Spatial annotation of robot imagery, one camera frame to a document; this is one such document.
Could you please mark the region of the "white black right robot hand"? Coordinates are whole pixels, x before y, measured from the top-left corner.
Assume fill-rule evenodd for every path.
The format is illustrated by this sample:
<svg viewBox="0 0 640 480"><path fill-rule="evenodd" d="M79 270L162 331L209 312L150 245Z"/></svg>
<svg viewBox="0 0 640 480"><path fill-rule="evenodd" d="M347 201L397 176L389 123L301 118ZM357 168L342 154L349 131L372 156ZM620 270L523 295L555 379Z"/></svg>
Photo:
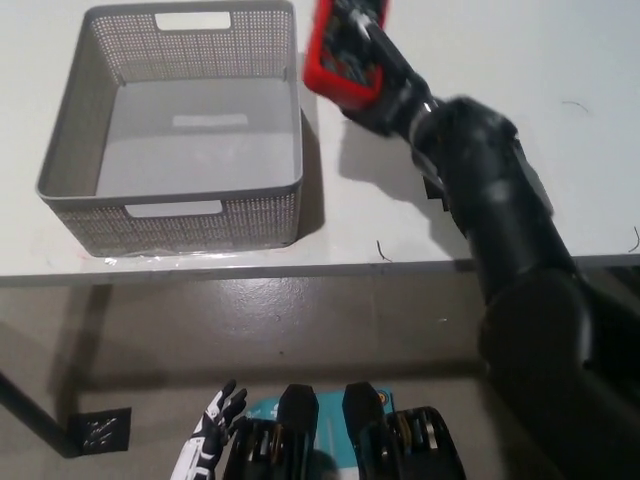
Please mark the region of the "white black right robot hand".
<svg viewBox="0 0 640 480"><path fill-rule="evenodd" d="M397 135L409 142L416 125L438 106L429 85L364 7L354 1L336 1L333 12L382 70L377 97L360 108L341 107L341 112L376 135Z"/></svg>

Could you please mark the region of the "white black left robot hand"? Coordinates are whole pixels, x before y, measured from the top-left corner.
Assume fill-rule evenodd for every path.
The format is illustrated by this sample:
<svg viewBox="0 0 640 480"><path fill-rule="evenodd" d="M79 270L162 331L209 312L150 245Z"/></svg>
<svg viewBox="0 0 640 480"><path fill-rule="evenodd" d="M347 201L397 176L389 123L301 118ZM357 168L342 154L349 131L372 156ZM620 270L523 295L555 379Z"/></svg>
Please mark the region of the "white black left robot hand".
<svg viewBox="0 0 640 480"><path fill-rule="evenodd" d="M214 479L225 446L235 433L236 419L246 408L247 390L229 380L203 410L174 465L171 480Z"/></svg>

